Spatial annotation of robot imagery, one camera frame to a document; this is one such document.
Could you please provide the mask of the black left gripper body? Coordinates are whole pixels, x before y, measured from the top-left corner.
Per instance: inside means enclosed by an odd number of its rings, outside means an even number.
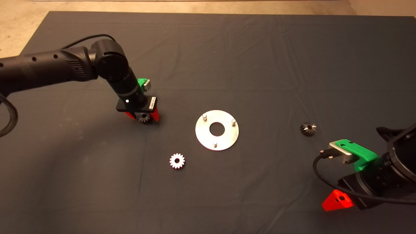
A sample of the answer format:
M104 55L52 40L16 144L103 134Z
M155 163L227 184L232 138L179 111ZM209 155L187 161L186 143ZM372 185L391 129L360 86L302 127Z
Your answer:
M157 110L158 98L145 95L141 89L127 94L119 94L116 110L119 112L154 113Z

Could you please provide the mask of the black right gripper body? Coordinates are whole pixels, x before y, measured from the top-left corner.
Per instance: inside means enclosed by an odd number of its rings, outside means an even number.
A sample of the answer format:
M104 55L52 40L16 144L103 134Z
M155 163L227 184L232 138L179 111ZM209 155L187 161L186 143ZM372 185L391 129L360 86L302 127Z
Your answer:
M355 172L350 175L346 175L338 180L338 186L344 189L348 189L352 192L361 193L369 196L380 196L375 193L364 181L364 178L361 176L360 172ZM349 195L349 198L352 200L354 205L359 210L371 209L373 207L379 206L382 203L372 200L367 200L363 198L357 198Z

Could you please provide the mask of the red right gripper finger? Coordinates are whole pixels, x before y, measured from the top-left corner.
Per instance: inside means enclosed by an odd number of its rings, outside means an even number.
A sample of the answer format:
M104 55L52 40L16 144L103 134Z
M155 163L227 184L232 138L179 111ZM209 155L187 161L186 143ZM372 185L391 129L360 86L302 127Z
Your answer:
M335 189L321 204L325 211L335 211L339 209L348 209L354 206L353 201L349 198L348 194Z

